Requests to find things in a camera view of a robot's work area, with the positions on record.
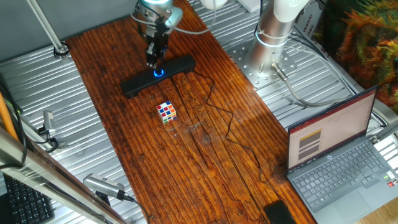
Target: laptop screen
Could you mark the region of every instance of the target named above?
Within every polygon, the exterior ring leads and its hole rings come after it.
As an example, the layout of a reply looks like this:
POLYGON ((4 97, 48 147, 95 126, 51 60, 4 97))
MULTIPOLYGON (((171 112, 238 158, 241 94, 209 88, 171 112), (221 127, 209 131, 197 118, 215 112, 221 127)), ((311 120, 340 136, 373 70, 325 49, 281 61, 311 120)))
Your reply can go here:
POLYGON ((288 173, 364 136, 375 96, 371 88, 289 128, 288 173))

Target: blue led light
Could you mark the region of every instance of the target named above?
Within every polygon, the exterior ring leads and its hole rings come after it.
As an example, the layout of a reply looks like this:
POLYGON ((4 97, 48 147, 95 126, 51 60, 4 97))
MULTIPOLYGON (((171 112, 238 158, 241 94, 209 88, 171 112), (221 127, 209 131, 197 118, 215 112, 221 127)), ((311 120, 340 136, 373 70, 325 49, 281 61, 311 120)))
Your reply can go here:
POLYGON ((156 74, 156 70, 155 70, 155 71, 154 71, 154 76, 155 76, 155 77, 161 77, 162 75, 164 75, 163 69, 160 69, 160 71, 162 72, 161 74, 156 74))

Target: laptop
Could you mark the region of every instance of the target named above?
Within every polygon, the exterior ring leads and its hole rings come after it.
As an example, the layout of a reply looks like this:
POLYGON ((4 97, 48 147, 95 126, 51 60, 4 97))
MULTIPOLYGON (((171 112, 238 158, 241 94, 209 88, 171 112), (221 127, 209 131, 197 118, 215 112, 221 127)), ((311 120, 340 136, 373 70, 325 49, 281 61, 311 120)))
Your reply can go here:
POLYGON ((288 128, 287 178, 319 224, 354 223, 398 196, 397 174, 366 137, 376 90, 288 128))

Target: black smartphone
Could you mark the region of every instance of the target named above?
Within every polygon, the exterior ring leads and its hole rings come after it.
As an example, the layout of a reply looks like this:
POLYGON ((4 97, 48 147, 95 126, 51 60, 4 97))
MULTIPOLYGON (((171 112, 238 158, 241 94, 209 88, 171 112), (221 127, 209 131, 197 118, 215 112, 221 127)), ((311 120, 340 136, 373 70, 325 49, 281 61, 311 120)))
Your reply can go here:
POLYGON ((289 209, 281 200, 267 205, 264 210, 272 224, 296 224, 289 209))

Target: silver cylindrical robot base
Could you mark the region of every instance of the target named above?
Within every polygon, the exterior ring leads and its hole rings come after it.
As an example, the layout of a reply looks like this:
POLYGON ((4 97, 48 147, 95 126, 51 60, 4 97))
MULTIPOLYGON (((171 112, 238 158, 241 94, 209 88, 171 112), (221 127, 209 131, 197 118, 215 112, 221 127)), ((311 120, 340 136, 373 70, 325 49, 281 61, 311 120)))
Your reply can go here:
POLYGON ((283 59, 284 45, 293 29, 294 20, 279 21, 274 14, 274 1, 262 13, 251 48, 245 58, 248 67, 261 75, 271 73, 271 65, 283 59))
POLYGON ((246 55, 246 64, 252 70, 257 71, 260 75, 266 76, 272 73, 271 65, 279 63, 283 60, 282 52, 284 46, 270 47, 254 39, 248 54, 246 55))

